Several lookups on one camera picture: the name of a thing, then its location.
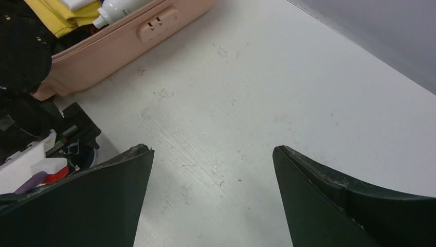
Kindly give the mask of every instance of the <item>white bottle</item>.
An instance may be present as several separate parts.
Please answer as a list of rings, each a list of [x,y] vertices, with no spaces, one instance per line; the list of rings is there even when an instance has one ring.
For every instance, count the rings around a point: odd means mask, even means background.
[[[114,24],[119,19],[136,11],[152,0],[105,0],[98,8],[100,16],[93,21],[94,26],[102,28],[107,24]]]

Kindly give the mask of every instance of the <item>white table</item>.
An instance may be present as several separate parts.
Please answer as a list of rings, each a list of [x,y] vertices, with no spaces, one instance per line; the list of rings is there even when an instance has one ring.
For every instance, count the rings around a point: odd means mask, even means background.
[[[103,156],[156,150],[135,246],[291,246],[271,158],[288,145],[436,196],[436,96],[286,0],[219,0],[85,92]]]

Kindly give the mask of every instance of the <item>yellow fabric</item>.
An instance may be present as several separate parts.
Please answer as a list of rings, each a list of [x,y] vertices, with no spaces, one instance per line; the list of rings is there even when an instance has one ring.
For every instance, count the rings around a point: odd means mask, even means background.
[[[92,2],[83,8],[71,12],[59,0],[24,0],[37,14],[39,19],[57,38],[74,29],[92,24],[100,15],[100,1]]]

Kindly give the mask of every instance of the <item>gray wall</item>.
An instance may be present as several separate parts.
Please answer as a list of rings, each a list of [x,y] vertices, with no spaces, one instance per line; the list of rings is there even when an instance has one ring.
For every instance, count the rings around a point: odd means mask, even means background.
[[[289,0],[436,94],[435,0]]]

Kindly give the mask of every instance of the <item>pink suitcase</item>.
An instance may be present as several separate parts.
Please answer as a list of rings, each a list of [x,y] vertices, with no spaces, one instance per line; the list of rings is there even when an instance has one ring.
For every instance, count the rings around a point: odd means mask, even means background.
[[[216,0],[154,0],[52,57],[38,100],[87,89],[198,18]]]

